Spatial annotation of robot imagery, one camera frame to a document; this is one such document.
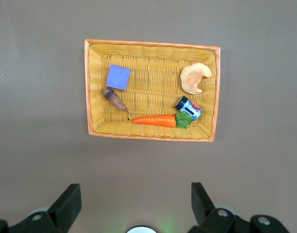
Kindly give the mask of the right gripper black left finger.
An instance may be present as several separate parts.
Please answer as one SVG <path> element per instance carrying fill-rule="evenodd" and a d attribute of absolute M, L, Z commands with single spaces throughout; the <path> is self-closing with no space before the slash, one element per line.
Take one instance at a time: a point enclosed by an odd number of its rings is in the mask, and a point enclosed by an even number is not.
<path fill-rule="evenodd" d="M 0 233 L 68 233 L 81 209 L 80 185 L 71 184 L 47 211 L 30 214 L 13 226 L 0 219 Z"/>

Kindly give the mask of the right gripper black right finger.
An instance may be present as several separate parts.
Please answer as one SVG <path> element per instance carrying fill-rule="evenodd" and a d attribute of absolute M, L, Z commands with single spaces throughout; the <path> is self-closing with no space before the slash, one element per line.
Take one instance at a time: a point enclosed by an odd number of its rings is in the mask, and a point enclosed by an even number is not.
<path fill-rule="evenodd" d="M 217 208 L 200 182 L 191 184 L 192 211 L 197 225 L 189 233 L 290 233 L 276 218 L 254 215 L 249 221 Z"/>

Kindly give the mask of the small printed can black lid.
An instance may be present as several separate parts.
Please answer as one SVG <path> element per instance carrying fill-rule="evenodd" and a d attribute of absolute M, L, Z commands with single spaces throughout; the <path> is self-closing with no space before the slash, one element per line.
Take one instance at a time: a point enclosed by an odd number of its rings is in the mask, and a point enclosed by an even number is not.
<path fill-rule="evenodd" d="M 202 115 L 202 109 L 193 104 L 187 97 L 182 96 L 175 103 L 175 108 L 179 112 L 184 112 L 189 115 L 192 121 L 198 120 Z"/>

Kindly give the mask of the orange toy carrot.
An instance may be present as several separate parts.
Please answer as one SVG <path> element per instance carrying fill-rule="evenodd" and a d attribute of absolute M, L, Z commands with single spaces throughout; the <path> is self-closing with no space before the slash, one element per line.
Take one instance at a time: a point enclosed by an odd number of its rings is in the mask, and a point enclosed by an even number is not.
<path fill-rule="evenodd" d="M 192 118 L 188 114 L 182 112 L 176 115 L 142 116 L 132 120 L 132 122 L 142 125 L 186 129 L 192 123 Z"/>

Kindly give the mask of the brown toy root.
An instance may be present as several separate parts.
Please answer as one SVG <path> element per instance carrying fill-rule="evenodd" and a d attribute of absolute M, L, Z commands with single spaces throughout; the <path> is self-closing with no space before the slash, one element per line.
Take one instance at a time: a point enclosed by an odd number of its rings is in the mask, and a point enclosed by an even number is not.
<path fill-rule="evenodd" d="M 130 120 L 130 112 L 129 112 L 127 106 L 123 103 L 121 98 L 118 96 L 118 94 L 113 89 L 101 88 L 100 92 L 119 111 L 127 112 L 127 119 Z"/>

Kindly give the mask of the toy croissant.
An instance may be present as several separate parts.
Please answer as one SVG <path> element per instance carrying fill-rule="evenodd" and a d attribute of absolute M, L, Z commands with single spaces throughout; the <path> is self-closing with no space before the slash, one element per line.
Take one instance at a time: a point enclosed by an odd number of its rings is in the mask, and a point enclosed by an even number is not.
<path fill-rule="evenodd" d="M 203 77 L 212 77 L 210 68 L 205 64 L 195 63 L 184 67 L 180 74 L 182 89 L 192 95 L 201 94 L 202 90 L 198 88 L 198 85 Z"/>

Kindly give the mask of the yellow woven tray orange rim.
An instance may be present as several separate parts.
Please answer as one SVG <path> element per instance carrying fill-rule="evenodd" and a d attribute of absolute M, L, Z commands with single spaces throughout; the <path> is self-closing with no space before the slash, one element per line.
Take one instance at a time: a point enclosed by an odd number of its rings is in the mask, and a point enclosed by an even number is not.
<path fill-rule="evenodd" d="M 217 46 L 87 39 L 85 79 L 88 133 L 94 136 L 164 141 L 212 142 L 220 94 L 221 49 Z M 199 83 L 201 94 L 181 87 L 184 67 L 203 63 L 212 71 Z M 131 70 L 127 88 L 116 90 L 128 111 L 119 111 L 101 93 L 111 65 Z M 202 115 L 186 129 L 134 124 L 141 116 L 174 115 L 186 96 Z"/>

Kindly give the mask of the purple cube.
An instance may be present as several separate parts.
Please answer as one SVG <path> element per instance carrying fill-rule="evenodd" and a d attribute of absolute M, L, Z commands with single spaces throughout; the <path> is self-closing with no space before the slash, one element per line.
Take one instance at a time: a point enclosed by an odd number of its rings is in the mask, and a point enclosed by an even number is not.
<path fill-rule="evenodd" d="M 106 86 L 120 90 L 126 90 L 130 73 L 131 69 L 129 68 L 117 65 L 110 65 L 106 80 Z"/>

